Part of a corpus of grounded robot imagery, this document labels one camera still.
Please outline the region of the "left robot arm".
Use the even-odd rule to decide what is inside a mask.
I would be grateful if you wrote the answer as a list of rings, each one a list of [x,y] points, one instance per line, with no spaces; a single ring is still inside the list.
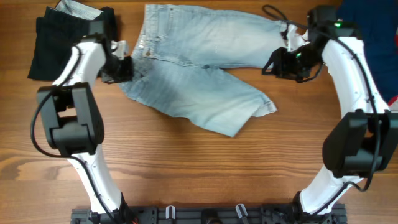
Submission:
[[[90,198],[88,210],[72,213],[72,223],[138,223],[106,165],[102,143],[104,123],[93,96],[100,78],[107,84],[133,78],[133,62],[125,41],[111,40],[105,21],[90,21],[88,34],[72,45],[62,74],[52,85],[38,89],[39,103],[30,138],[39,152],[49,156],[35,139],[35,123],[41,118],[48,145],[56,158],[66,159],[77,171]]]

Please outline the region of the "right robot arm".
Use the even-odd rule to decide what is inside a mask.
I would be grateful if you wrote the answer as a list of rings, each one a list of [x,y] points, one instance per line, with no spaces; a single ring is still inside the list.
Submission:
[[[333,6],[308,12],[306,39],[276,7],[262,9],[287,24],[287,45],[273,51],[262,73],[304,83],[315,78],[313,67],[327,68],[338,95],[341,119],[323,143],[323,167],[283,212],[289,223],[322,222],[348,189],[367,191],[374,174],[387,167],[397,147],[397,115],[374,84],[359,30],[338,20]]]

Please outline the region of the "light blue denim shorts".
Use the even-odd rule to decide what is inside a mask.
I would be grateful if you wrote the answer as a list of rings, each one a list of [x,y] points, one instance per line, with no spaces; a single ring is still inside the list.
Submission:
[[[277,108],[229,69],[262,68],[285,45],[285,28],[240,11],[148,4],[132,52],[134,76],[120,87],[143,105],[233,137]]]

